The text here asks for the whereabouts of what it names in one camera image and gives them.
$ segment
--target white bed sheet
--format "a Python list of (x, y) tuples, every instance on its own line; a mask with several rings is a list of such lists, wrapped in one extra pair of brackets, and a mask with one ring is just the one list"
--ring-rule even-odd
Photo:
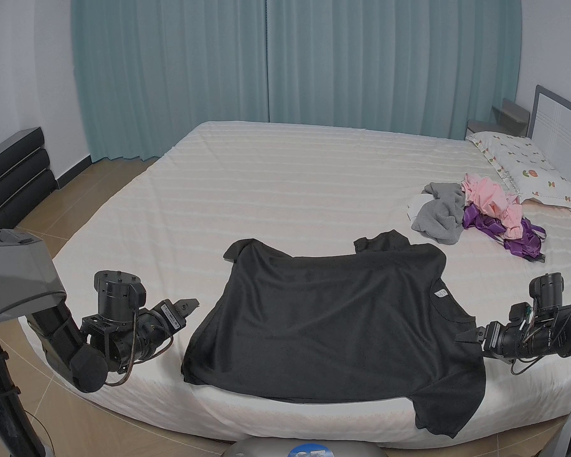
[[(571, 358), (548, 357), (524, 375), (486, 360), (485, 398), (457, 438), (415, 427), (405, 398), (300, 405), (185, 384), (180, 363), (190, 335), (223, 292), (232, 242), (255, 237), (290, 255), (351, 254), (353, 241), (396, 229), (412, 243), (407, 200), (429, 182), (459, 182), (465, 172), (500, 178), (467, 141), (334, 127), (205, 123), (112, 197), (63, 247), (55, 265), (74, 319), (97, 311), (93, 274), (138, 275), (147, 306), (163, 298), (201, 303), (174, 346), (138, 365), (128, 383), (85, 398), (169, 430), (238, 440), (250, 435), (358, 439), (391, 447), (440, 447), (548, 420), (571, 410)], [(528, 300), (528, 283), (562, 271), (571, 303), (571, 210), (525, 204), (548, 231), (545, 264), (510, 255), (470, 230), (454, 246), (443, 279), (479, 325), (506, 321)], [(38, 338), (22, 321), (38, 354)]]

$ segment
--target clothes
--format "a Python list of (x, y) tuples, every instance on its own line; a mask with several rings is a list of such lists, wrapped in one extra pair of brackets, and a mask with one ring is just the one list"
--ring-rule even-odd
[(423, 190), (434, 196), (425, 203), (412, 230), (426, 233), (441, 244), (456, 244), (463, 232), (463, 206), (465, 196), (458, 183), (429, 183)]
[(440, 276), (442, 251), (398, 232), (357, 254), (291, 257), (255, 239), (224, 254), (224, 294), (190, 339), (184, 380), (295, 403), (406, 396), (417, 427), (454, 437), (485, 391), (476, 327)]
[(521, 221), (522, 237), (514, 240), (501, 240), (506, 228), (499, 219), (489, 217), (480, 212), (475, 203), (465, 208), (463, 215), (463, 227), (475, 227), (486, 233), (489, 237), (503, 244), (513, 255), (523, 257), (527, 261), (545, 262), (546, 256), (541, 254), (541, 241), (546, 239), (546, 231), (537, 225), (533, 225), (526, 218)]
[(505, 227), (504, 239), (522, 237), (522, 205), (514, 193), (504, 193), (503, 188), (488, 177), (467, 173), (461, 183), (465, 192), (465, 205), (474, 203), (481, 213), (498, 218)]
[(408, 201), (408, 218), (410, 219), (410, 224), (413, 224), (415, 218), (419, 214), (419, 210), (421, 207), (427, 203), (431, 202), (434, 199), (434, 195), (429, 193), (421, 193), (415, 194), (409, 201)]

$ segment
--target curtain fold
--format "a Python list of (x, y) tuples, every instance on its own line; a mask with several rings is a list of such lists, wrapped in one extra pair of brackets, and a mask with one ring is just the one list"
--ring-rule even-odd
[(208, 120), (268, 120), (265, 0), (72, 0), (93, 161), (161, 156)]
[(462, 139), (514, 99), (520, 0), (266, 0), (273, 122)]

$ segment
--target floral pillowcase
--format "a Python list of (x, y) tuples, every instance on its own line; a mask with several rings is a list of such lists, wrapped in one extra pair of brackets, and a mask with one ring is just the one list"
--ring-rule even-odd
[(546, 159), (531, 139), (497, 132), (477, 132), (467, 140), (480, 149), (520, 202), (571, 208), (571, 183)]

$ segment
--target floor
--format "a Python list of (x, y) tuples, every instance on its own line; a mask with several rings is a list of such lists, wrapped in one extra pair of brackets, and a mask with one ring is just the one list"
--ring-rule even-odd
[[(154, 162), (102, 160), (63, 189), (53, 192), (19, 228), (41, 237), (52, 256), (114, 193)], [(10, 355), (8, 368), (22, 391), (23, 407), (50, 433), (57, 457), (210, 457), (228, 444), (153, 427), (98, 407), (62, 386), (36, 356), (17, 321), (0, 324), (0, 339)], [(502, 432), (459, 446), (433, 450), (387, 449), (390, 457), (508, 457), (535, 455), (564, 418)], [(33, 422), (38, 435), (46, 433)], [(0, 457), (8, 457), (0, 442)]]

